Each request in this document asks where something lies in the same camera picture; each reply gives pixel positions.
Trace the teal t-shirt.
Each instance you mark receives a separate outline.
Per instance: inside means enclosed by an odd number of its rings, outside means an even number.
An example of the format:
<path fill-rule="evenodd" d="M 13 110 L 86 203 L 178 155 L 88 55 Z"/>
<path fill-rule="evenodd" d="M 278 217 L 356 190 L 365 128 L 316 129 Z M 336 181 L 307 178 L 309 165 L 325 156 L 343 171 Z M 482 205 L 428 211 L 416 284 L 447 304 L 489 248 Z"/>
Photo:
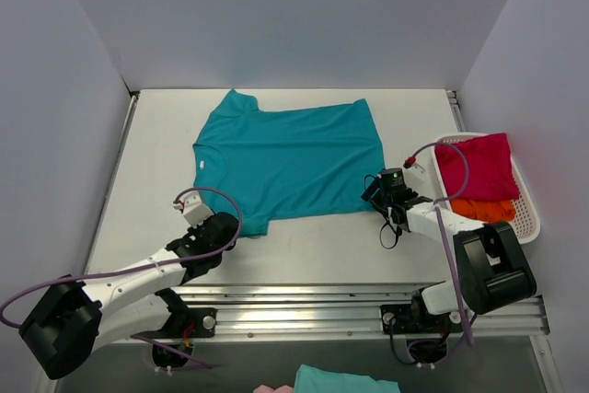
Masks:
<path fill-rule="evenodd" d="M 229 91 L 193 146 L 197 187 L 216 212 L 237 206 L 244 237 L 275 220 L 366 212 L 365 176 L 385 165 L 367 101 L 300 110 L 260 110 Z"/>

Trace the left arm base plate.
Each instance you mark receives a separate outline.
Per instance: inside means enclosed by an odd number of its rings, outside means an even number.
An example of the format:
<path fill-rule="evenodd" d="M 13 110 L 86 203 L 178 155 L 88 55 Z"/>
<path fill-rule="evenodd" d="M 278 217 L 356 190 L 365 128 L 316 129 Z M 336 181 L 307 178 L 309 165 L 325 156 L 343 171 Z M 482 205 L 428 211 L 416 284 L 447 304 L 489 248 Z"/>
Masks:
<path fill-rule="evenodd" d="M 189 308 L 170 314 L 163 326 L 140 332 L 151 339 L 202 339 L 215 334 L 217 310 L 211 307 Z"/>

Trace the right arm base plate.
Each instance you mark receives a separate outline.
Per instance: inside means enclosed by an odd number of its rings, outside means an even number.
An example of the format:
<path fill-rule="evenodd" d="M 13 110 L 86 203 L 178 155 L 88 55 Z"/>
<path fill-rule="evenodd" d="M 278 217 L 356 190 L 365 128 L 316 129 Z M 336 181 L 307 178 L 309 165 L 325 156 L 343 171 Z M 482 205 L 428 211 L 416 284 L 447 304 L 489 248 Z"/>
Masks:
<path fill-rule="evenodd" d="M 420 313 L 417 307 L 409 303 L 384 304 L 379 310 L 385 334 L 445 334 L 462 331 L 460 322 L 454 323 L 448 314 Z"/>

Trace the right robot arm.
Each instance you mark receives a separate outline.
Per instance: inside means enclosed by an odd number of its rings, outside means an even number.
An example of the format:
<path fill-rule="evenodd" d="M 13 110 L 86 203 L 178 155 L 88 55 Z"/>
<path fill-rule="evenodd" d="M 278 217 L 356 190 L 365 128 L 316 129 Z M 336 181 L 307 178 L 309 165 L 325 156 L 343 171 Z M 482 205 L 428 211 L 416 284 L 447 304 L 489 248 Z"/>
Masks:
<path fill-rule="evenodd" d="M 536 295 L 536 278 L 509 223 L 485 223 L 446 210 L 407 186 L 400 168 L 365 177 L 362 200 L 384 217 L 395 237 L 419 234 L 445 250 L 450 279 L 412 296 L 408 311 L 414 328 L 427 331 L 442 315 L 484 315 Z"/>

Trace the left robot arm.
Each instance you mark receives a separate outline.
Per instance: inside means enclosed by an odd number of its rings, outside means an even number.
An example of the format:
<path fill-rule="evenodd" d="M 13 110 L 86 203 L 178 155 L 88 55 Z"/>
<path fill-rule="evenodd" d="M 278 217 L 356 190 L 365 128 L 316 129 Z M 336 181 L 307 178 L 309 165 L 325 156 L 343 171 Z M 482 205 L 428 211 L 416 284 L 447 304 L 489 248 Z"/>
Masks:
<path fill-rule="evenodd" d="M 200 319 L 175 288 L 219 266 L 241 223 L 213 214 L 148 258 L 120 271 L 51 284 L 18 329 L 45 375 L 61 379 L 92 352 L 143 333 L 175 337 Z"/>

